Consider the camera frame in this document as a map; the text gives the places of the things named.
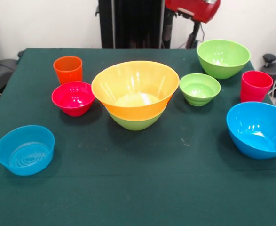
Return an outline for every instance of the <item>large blue bowl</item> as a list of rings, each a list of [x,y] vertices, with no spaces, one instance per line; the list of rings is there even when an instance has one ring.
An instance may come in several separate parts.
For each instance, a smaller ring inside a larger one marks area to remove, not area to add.
[[[227,115],[230,136],[238,149],[253,159],[276,157],[276,107],[244,102]]]
[[[0,163],[20,176],[38,173],[51,162],[54,144],[53,133],[45,127],[19,127],[0,140]]]

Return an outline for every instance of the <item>pink bowl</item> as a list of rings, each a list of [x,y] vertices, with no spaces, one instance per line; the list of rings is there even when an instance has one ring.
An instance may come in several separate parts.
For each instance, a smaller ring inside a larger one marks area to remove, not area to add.
[[[65,83],[52,93],[53,103],[70,116],[81,116],[86,113],[94,99],[91,85],[82,81]]]

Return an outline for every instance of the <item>small green bowl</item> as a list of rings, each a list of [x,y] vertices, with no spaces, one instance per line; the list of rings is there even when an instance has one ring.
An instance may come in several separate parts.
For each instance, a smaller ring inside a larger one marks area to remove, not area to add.
[[[139,131],[146,129],[147,127],[151,126],[153,123],[155,123],[159,117],[162,115],[163,111],[158,114],[157,116],[146,119],[146,120],[140,120],[140,121],[131,121],[131,120],[125,120],[118,118],[117,116],[113,115],[112,113],[109,112],[110,116],[113,118],[113,120],[118,123],[120,126],[122,126],[125,129],[132,130],[132,131]]]
[[[200,44],[197,54],[204,71],[217,79],[237,74],[250,60],[249,50],[229,40],[209,40]]]
[[[189,104],[204,106],[219,94],[221,85],[207,74],[187,74],[180,80],[180,89]]]

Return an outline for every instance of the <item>table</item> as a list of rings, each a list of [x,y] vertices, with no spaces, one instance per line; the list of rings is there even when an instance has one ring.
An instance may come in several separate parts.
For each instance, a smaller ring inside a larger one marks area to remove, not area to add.
[[[204,107],[177,90],[160,119],[135,132],[98,101],[78,118],[54,106],[52,63],[65,55],[83,59],[87,82],[130,60],[158,61],[181,77],[202,72],[195,50],[27,49],[0,100],[0,138],[42,125],[55,135],[55,156],[30,177],[0,165],[0,226],[276,226],[276,159],[243,156],[227,131],[241,73],[221,80]]]

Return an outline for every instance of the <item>white wall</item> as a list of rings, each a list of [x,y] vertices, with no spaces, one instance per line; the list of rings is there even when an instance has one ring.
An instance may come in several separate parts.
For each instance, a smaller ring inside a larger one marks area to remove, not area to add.
[[[0,59],[27,47],[101,48],[98,0],[0,0]],[[192,22],[174,20],[172,48],[187,40]],[[262,55],[276,54],[276,1],[221,0],[205,40],[230,39],[248,47],[258,69]]]
[[[179,47],[191,33],[193,23],[178,17],[173,25],[172,48]],[[203,25],[205,40],[229,39],[245,45],[256,69],[265,53],[276,55],[276,0],[221,0],[215,17]]]

